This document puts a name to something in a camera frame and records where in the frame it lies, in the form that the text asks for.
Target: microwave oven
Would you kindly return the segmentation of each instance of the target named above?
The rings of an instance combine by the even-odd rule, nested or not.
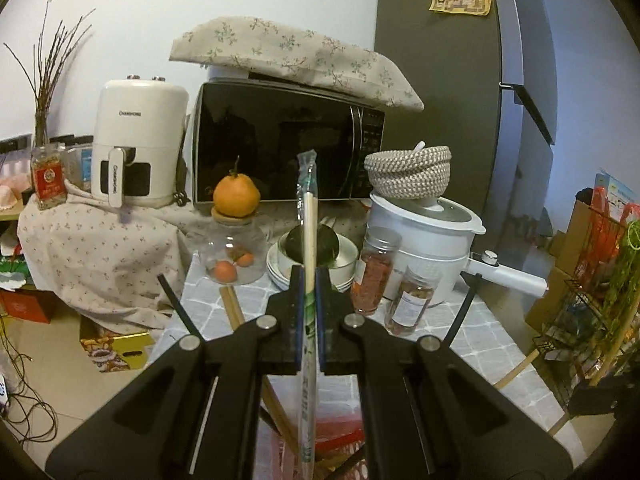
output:
[[[239,173],[251,177],[262,200],[295,200],[297,155],[314,149],[319,199],[368,198],[364,158],[380,150],[384,123],[384,112],[336,92],[279,80],[212,79],[200,89],[185,139],[192,145],[188,195],[195,204],[212,204],[212,190],[239,157]]]

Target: avocado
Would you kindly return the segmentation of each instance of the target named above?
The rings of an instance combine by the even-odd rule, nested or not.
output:
[[[303,235],[302,225],[295,226],[284,241],[285,254],[299,264],[303,263]],[[318,224],[318,267],[332,264],[340,252],[340,241],[333,229],[324,224]]]

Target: red box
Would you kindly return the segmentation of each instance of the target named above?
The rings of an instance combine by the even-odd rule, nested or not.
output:
[[[62,302],[50,290],[27,288],[15,292],[0,290],[0,300],[9,316],[39,323],[50,323],[58,303]]]

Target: tiled floor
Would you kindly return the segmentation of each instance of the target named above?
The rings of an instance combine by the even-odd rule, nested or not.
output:
[[[532,260],[532,265],[536,266],[549,264],[545,256],[540,254],[534,254]],[[520,349],[528,352],[531,337],[536,333],[524,323],[524,315],[532,299],[490,283],[483,285],[480,295]],[[58,414],[56,439],[46,444],[29,443],[25,448],[43,467],[57,443],[140,372],[100,373],[80,346],[79,317],[71,309],[60,310],[50,325],[14,320],[8,331],[18,350],[33,360],[26,362],[31,385]],[[34,411],[31,423],[35,433],[45,431],[50,425],[47,415],[40,408]],[[572,421],[572,424],[589,454],[610,428],[612,416],[581,417]]]

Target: brand logo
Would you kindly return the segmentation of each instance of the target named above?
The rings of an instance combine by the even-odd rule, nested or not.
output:
[[[53,182],[53,179],[55,179],[55,177],[56,177],[56,172],[53,171],[51,168],[49,168],[48,170],[45,170],[44,181],[47,184],[51,184]]]
[[[116,194],[118,192],[118,167],[116,165],[113,166],[113,193]]]

